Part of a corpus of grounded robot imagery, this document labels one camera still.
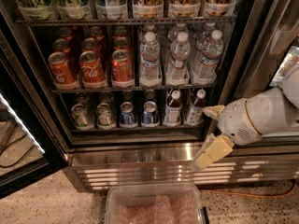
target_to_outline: led light strip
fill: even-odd
[[[27,127],[24,125],[24,123],[21,121],[21,119],[18,117],[18,115],[16,114],[16,112],[12,109],[12,107],[9,105],[8,101],[4,98],[4,96],[2,95],[2,93],[0,92],[0,101],[2,102],[2,104],[7,108],[7,111],[9,112],[9,114],[16,120],[17,123],[19,123],[21,125],[21,128],[24,130],[24,132],[28,135],[28,137],[30,138],[30,140],[34,143],[34,145],[37,147],[37,149],[44,154],[45,150],[38,144],[38,142],[36,141],[36,139],[34,138],[33,135],[31,135],[30,131],[27,129]]]

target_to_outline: refrigerator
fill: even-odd
[[[298,178],[299,133],[275,133],[254,144],[235,146],[229,156],[195,172],[190,167],[192,158],[208,134],[219,134],[216,121],[204,117],[196,126],[181,122],[179,126],[167,127],[161,122],[157,127],[142,127],[142,99],[148,88],[141,86],[138,79],[135,86],[125,89],[112,87],[108,82],[103,89],[62,91],[55,88],[48,66],[51,45],[61,27],[84,30],[104,25],[108,32],[117,25],[130,27],[137,64],[138,26],[154,22],[163,31],[164,27],[179,22],[216,22],[224,33],[224,52],[216,81],[209,85],[193,85],[188,81],[185,85],[171,86],[163,80],[153,89],[161,109],[165,92],[174,88],[183,93],[202,88],[208,105],[227,105],[269,89],[299,34],[296,0],[236,0],[231,16],[168,18],[165,10],[164,16],[156,19],[133,18],[131,2],[128,0],[129,15],[125,19],[98,19],[95,15],[78,21],[61,18],[42,21],[20,16],[17,0],[0,0],[1,81],[3,77],[6,79],[0,83],[0,90],[45,151],[41,163],[33,163],[34,170],[29,173],[26,169],[19,170],[19,175],[10,174],[1,179],[3,195],[60,169],[78,192],[107,192],[118,185],[177,182],[202,185]],[[96,105],[101,91],[111,91],[119,101],[124,90],[134,92],[137,127],[126,129],[118,124],[111,130],[94,127],[87,131],[74,127],[71,108],[76,93],[87,93]],[[114,104],[117,110],[119,103]]]

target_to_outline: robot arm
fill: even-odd
[[[222,135],[211,136],[195,154],[192,168],[202,170],[233,151],[234,144],[247,145],[260,141],[263,135],[299,131],[299,64],[285,75],[282,89],[273,88],[249,99],[242,98],[224,107],[218,117]]]

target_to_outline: bottle cap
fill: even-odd
[[[222,31],[221,30],[214,30],[212,33],[212,38],[214,40],[219,40],[222,38]]]
[[[177,26],[178,26],[178,27],[184,27],[184,26],[185,26],[185,23],[177,23]]]
[[[184,42],[188,40],[188,34],[185,32],[180,32],[178,34],[178,41]]]
[[[204,90],[199,90],[197,93],[196,93],[196,96],[200,99],[203,99],[206,97],[206,92]]]
[[[153,41],[156,38],[155,36],[156,36],[155,33],[147,32],[144,37],[146,38],[147,41]]]
[[[171,97],[175,100],[179,99],[180,97],[180,91],[172,91]]]
[[[149,31],[151,31],[155,28],[155,25],[154,24],[146,24],[145,28],[147,28]]]
[[[215,26],[215,22],[207,22],[206,26],[209,26],[209,27]]]

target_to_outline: orange cable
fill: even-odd
[[[247,193],[241,193],[241,192],[230,192],[230,191],[221,191],[221,190],[209,190],[209,189],[201,189],[199,191],[201,192],[214,192],[214,193],[219,193],[219,194],[227,194],[227,195],[235,195],[235,196],[243,196],[243,197],[249,197],[249,198],[260,198],[260,199],[273,199],[273,198],[282,198],[287,195],[290,195],[294,190],[296,189],[297,186],[297,179],[295,180],[292,189],[290,189],[286,193],[282,193],[279,195],[255,195],[255,194],[247,194]]]

